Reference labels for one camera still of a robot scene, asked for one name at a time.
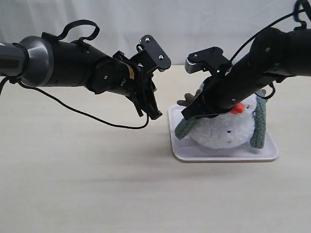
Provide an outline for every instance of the white tray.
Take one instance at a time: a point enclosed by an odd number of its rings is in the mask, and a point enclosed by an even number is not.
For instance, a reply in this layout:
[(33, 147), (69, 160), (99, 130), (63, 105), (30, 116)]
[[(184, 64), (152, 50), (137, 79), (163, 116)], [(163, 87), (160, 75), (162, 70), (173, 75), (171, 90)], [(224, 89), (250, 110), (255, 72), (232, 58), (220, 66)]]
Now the white tray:
[(202, 147), (190, 137), (178, 140), (175, 128), (183, 118), (181, 111), (184, 107), (173, 105), (169, 108), (169, 125), (172, 150), (175, 158), (183, 163), (240, 163), (240, 162), (271, 162), (275, 160), (279, 151), (276, 143), (267, 131), (265, 146), (262, 149), (251, 148), (247, 142), (233, 149), (213, 150)]

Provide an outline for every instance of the white wall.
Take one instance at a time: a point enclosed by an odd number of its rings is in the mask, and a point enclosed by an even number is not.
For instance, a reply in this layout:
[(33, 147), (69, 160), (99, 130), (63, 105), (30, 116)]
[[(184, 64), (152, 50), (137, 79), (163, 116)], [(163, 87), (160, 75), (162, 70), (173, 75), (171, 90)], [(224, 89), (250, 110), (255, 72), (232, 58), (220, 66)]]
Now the white wall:
[[(294, 0), (1, 0), (0, 41), (18, 42), (43, 31), (60, 34), (74, 20), (89, 19), (101, 28), (92, 45), (109, 55), (136, 52), (140, 36), (151, 34), (183, 64), (196, 50), (219, 46), (231, 56), (250, 36), (293, 10)], [(277, 25), (290, 31), (293, 18)], [(67, 41), (90, 32), (75, 29)]]

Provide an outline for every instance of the snowman plush toy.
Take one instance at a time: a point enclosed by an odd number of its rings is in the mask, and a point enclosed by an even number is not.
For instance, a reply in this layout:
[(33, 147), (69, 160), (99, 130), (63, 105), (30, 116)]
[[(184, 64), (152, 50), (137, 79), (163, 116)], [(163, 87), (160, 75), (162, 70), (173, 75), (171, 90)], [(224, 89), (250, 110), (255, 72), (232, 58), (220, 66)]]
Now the snowman plush toy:
[[(194, 96), (185, 94), (185, 100), (179, 100), (177, 104), (189, 106), (202, 89), (201, 85)], [(188, 136), (210, 149), (229, 149), (245, 143), (262, 149), (266, 134), (267, 100), (262, 98), (264, 95), (265, 90), (260, 90), (238, 103), (229, 113), (214, 118), (183, 118), (175, 128), (175, 136), (179, 140)]]

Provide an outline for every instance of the beige table surface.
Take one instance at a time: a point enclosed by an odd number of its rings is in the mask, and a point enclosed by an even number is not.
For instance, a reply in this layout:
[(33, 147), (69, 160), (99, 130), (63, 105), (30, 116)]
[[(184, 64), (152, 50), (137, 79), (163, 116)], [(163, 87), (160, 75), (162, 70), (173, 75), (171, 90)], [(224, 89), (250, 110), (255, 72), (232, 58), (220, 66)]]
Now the beige table surface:
[[(277, 160), (183, 164), (172, 155), (167, 110), (206, 75), (183, 66), (157, 72), (163, 116), (139, 131), (103, 125), (7, 84), (0, 97), (0, 232), (311, 232), (311, 78), (276, 85), (269, 100)], [(113, 123), (145, 121), (122, 96), (45, 90)]]

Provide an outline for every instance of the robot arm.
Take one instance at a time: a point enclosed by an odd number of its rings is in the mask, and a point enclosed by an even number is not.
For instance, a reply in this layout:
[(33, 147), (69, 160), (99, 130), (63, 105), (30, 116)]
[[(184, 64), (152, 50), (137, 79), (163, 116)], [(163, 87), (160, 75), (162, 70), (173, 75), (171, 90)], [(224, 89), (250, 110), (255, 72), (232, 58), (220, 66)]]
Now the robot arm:
[[(80, 25), (92, 25), (95, 30), (89, 37), (61, 41), (70, 29)], [(84, 41), (95, 39), (99, 30), (92, 21), (78, 20), (68, 24), (59, 36), (42, 33), (19, 43), (0, 43), (0, 76), (28, 87), (84, 86), (95, 94), (117, 93), (134, 104), (140, 117), (142, 111), (150, 119), (160, 117), (152, 77), (155, 70), (163, 72), (171, 66), (169, 57), (151, 35), (140, 38), (138, 53), (132, 58), (121, 51), (110, 57)]]
[[(307, 1), (298, 0), (296, 12), (301, 2), (310, 6)], [(288, 77), (311, 76), (310, 41), (311, 29), (306, 29), (306, 24), (302, 23), (302, 27), (288, 33), (266, 28), (235, 65), (223, 57), (223, 51), (217, 47), (190, 54), (186, 59), (186, 71), (209, 71), (211, 76), (204, 80), (202, 92), (182, 111), (184, 118), (216, 117), (265, 86), (273, 87), (274, 81), (280, 83)]]

